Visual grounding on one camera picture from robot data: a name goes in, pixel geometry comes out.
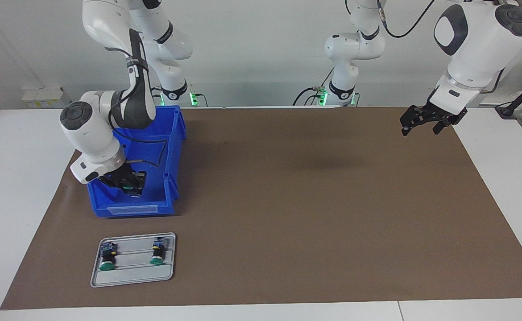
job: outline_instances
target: blue bin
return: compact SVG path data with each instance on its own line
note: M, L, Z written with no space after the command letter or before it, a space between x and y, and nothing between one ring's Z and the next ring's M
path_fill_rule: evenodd
M133 163L132 168L145 171L146 181L141 197L131 197L120 189L112 189L96 179L88 183L92 210L98 217L144 217L174 213L173 202L178 194L178 164L182 140L186 139L186 124L179 106L156 107L156 119L143 130L119 129L137 140L168 140L159 167L147 163ZM114 136L126 146L127 159L144 159L158 163L164 143L131 142Z

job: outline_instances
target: metal tray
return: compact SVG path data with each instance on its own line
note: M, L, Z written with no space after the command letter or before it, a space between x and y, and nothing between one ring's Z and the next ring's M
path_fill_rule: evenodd
M157 266L150 264L152 245L155 237L164 237L168 244L164 257L164 264ZM111 271L101 271L100 246L105 242L116 244L116 268ZM174 233L160 233L137 236L122 236L101 240L96 249L96 259L92 269L90 285L92 287L120 286L124 284L145 283L169 280L174 273L174 252L176 235Z

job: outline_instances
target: brown table surface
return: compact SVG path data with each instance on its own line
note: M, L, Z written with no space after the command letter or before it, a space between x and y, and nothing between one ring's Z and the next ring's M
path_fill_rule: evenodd
M100 219L69 170L2 309L522 297L522 247L454 130L401 108L184 110L177 216ZM171 280L89 285L108 236L175 232Z

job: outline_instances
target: robotic arm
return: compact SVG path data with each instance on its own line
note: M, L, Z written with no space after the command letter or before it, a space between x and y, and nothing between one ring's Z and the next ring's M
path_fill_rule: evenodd
M130 26L134 21L143 33ZM126 162L113 128L144 129L156 116L149 69L163 93L176 102L188 84L175 60L188 59L192 44L167 20L160 0L83 0L83 25L108 51L126 57L130 87L122 91L89 91L61 112L61 127L82 155L70 166L83 184L99 178L125 193L141 194L144 177Z
M452 1L459 4L443 12L434 30L451 63L426 105L411 106L400 118L404 136L427 122L438 122L435 134L458 124L465 106L522 49L522 0Z
M354 61L376 59L382 55L386 45L380 33L377 0L351 0L350 3L350 20L357 29L356 33L330 36L325 44L327 56L335 66L326 89L326 104L350 104L359 74Z

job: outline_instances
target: table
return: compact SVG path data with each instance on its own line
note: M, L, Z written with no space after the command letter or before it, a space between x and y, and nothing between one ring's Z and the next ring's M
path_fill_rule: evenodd
M0 112L0 304L73 152L58 128L57 110ZM498 206L522 244L522 128L492 109L471 109L455 127ZM4 243L12 255L2 257ZM509 319L522 316L522 299L241 305L0 311L0 319L168 315L188 319L409 320Z

